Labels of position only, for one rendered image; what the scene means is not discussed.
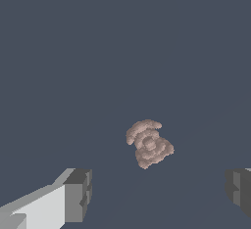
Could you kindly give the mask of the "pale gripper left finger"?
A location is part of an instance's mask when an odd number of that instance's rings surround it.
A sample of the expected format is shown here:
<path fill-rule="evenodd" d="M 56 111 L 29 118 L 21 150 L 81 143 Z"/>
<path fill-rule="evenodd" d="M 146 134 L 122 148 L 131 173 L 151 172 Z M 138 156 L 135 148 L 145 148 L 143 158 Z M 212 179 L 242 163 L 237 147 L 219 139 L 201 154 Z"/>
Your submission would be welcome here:
<path fill-rule="evenodd" d="M 92 170 L 67 168 L 51 185 L 0 207 L 0 229 L 61 229 L 82 222 L 92 196 Z"/>

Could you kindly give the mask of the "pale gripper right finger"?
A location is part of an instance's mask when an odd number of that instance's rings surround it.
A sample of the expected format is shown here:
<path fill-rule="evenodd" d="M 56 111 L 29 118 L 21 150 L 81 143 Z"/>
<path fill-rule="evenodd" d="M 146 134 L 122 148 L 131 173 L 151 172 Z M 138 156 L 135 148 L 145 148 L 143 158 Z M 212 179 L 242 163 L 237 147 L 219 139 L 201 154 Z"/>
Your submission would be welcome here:
<path fill-rule="evenodd" d="M 225 171 L 227 197 L 251 218 L 251 168 L 235 168 Z"/>

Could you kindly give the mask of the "beige rotary telephone model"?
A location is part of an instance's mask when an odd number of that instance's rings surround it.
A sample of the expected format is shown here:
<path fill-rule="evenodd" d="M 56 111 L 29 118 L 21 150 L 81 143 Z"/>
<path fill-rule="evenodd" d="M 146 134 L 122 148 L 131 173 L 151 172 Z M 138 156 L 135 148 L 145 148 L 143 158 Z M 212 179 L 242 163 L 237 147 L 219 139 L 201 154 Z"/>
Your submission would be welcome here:
<path fill-rule="evenodd" d="M 126 132 L 126 142 L 136 147 L 135 157 L 138 165 L 147 169 L 150 165 L 159 163 L 166 156 L 175 152 L 174 146 L 159 134 L 162 124 L 158 121 L 145 119 L 135 123 Z"/>

